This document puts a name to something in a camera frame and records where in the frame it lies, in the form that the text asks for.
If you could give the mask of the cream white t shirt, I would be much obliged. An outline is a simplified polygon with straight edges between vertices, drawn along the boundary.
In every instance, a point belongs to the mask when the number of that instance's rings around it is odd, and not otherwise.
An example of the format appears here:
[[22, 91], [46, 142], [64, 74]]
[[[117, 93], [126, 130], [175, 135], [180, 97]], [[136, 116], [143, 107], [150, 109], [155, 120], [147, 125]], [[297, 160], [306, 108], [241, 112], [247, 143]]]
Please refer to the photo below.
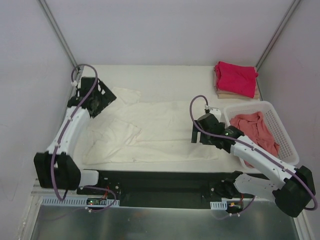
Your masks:
[[90, 121], [82, 163], [165, 163], [217, 160], [214, 146], [192, 143], [188, 101], [142, 102], [136, 90], [114, 87], [117, 99]]

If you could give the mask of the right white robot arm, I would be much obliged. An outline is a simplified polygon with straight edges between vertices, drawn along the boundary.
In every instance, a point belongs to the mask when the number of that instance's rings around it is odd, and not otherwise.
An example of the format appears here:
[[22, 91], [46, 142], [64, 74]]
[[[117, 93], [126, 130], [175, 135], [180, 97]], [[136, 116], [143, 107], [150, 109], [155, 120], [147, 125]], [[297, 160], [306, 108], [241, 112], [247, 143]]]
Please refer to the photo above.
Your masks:
[[207, 112], [192, 120], [192, 143], [212, 145], [245, 160], [265, 178], [253, 177], [242, 171], [234, 171], [214, 187], [214, 192], [231, 199], [239, 194], [267, 199], [286, 215], [296, 218], [303, 211], [315, 211], [319, 204], [313, 175], [305, 166], [297, 168], [285, 163], [255, 144], [241, 130], [225, 126]]

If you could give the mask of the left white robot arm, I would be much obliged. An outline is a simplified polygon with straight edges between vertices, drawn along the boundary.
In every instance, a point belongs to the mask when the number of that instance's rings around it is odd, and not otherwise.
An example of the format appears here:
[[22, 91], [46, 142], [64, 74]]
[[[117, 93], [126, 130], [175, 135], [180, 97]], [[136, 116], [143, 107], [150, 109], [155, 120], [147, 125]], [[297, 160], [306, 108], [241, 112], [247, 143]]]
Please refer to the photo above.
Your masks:
[[33, 159], [42, 188], [73, 191], [88, 185], [96, 195], [105, 191], [106, 183], [99, 178], [98, 171], [80, 169], [74, 162], [74, 152], [89, 121], [116, 98], [100, 79], [81, 78], [75, 95], [67, 102], [66, 114], [56, 137], [45, 152], [36, 153]]

